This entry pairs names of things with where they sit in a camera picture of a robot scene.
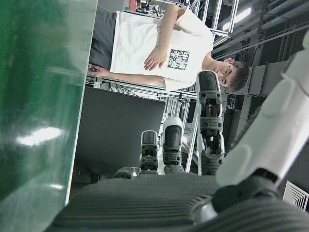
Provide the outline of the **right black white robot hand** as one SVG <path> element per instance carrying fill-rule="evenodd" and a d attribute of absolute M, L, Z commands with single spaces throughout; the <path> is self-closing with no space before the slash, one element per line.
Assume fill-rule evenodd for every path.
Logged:
<path fill-rule="evenodd" d="M 56 216 L 49 232 L 306 232 L 308 213 L 279 198 L 278 185 L 309 138 L 309 38 L 282 80 L 223 152 L 217 75 L 197 76 L 197 149 L 202 174 L 172 165 L 180 125 L 165 122 L 165 173 L 129 168 L 84 187 Z"/>

